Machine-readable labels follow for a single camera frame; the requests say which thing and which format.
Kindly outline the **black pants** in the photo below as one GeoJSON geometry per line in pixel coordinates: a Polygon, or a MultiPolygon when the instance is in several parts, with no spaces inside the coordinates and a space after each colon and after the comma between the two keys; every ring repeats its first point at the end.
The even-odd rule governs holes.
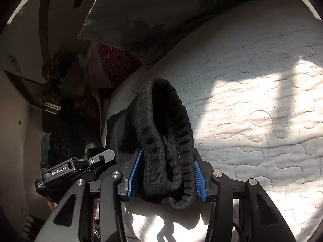
{"type": "Polygon", "coordinates": [[[145,164],[137,194],[172,210],[190,207],[196,196],[194,139],[187,110],[165,79],[146,84],[129,106],[106,123],[106,149],[126,165],[137,149],[145,164]]]}

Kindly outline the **white quilted mattress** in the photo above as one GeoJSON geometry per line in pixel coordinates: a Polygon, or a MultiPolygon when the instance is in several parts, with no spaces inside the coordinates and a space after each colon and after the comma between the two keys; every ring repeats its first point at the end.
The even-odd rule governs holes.
{"type": "Polygon", "coordinates": [[[155,77],[176,88],[201,157],[256,179],[308,240],[322,221],[322,22],[308,7],[254,0],[209,20],[120,85],[107,115],[155,77]]]}

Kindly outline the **red floral pillow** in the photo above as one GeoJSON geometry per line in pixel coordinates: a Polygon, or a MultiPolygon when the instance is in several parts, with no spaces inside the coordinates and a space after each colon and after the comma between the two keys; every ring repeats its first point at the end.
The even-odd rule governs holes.
{"type": "Polygon", "coordinates": [[[115,88],[142,66],[130,52],[102,43],[90,43],[85,69],[86,82],[95,89],[115,88]]]}

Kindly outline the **grey floral pillow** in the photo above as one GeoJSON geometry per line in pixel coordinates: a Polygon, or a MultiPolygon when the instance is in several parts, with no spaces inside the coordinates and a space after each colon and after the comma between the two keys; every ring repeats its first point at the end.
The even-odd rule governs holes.
{"type": "Polygon", "coordinates": [[[78,37],[127,51],[148,65],[195,28],[247,1],[95,0],[78,37]]]}

